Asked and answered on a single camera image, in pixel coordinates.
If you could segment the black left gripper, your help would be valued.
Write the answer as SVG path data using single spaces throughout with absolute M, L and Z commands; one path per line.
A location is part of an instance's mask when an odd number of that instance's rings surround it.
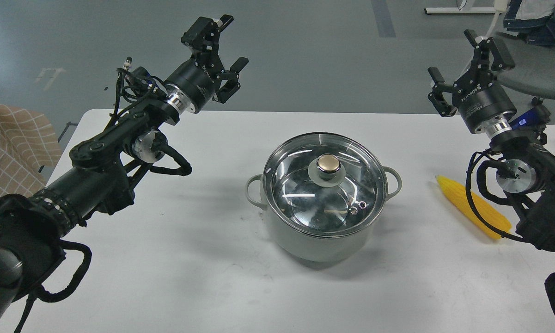
M 220 34 L 234 21 L 228 14 L 218 19 L 199 17 L 181 37 L 191 57 L 165 80 L 166 101 L 176 110 L 197 114 L 210 101 L 224 104 L 240 88 L 241 70 L 249 59 L 239 57 L 225 69 L 220 55 Z

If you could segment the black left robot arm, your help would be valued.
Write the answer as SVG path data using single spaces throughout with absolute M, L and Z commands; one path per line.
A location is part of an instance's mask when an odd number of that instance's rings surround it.
M 54 303 L 74 293 L 91 264 L 91 249 L 64 240 L 86 226 L 94 212 L 112 215 L 134 204 L 135 187 L 148 173 L 187 176 L 192 168 L 159 130 L 174 126 L 184 111 L 200 112 L 214 100 L 226 103 L 240 88 L 248 64 L 240 57 L 229 69 L 218 54 L 220 35 L 233 16 L 199 17 L 183 34 L 191 57 L 167 79 L 132 58 L 117 69 L 114 110 L 104 130 L 70 150 L 72 169 L 32 196 L 0 197 L 0 319 L 26 296 L 19 333 L 36 300 Z

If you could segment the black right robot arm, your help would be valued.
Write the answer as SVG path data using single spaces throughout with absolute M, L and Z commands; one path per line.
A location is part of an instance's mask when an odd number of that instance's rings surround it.
M 555 100 L 555 47 L 503 32 L 488 38 L 470 29 L 464 34 L 474 49 L 472 60 L 453 84 L 430 67 L 428 99 L 441 116 L 458 112 L 471 133 L 490 139 L 490 147 L 474 153 L 468 165 L 468 205 L 499 236 L 555 252 L 555 156 L 545 148 L 550 112 L 541 102 Z M 516 234 L 483 221 L 472 200 L 473 171 L 486 199 L 516 211 Z

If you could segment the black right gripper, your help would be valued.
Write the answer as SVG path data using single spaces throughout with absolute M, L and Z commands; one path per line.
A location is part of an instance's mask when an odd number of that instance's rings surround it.
M 470 133 L 479 134 L 484 122 L 497 117 L 510 120 L 517 112 L 495 76 L 516 65 L 503 41 L 493 37 L 477 41 L 478 36 L 472 29 L 464 30 L 464 36 L 474 48 L 470 67 L 454 86 L 445 82 L 437 67 L 427 68 L 433 82 L 428 99 L 440 116 L 452 117 L 458 111 Z M 452 105 L 446 101 L 444 93 L 453 93 Z

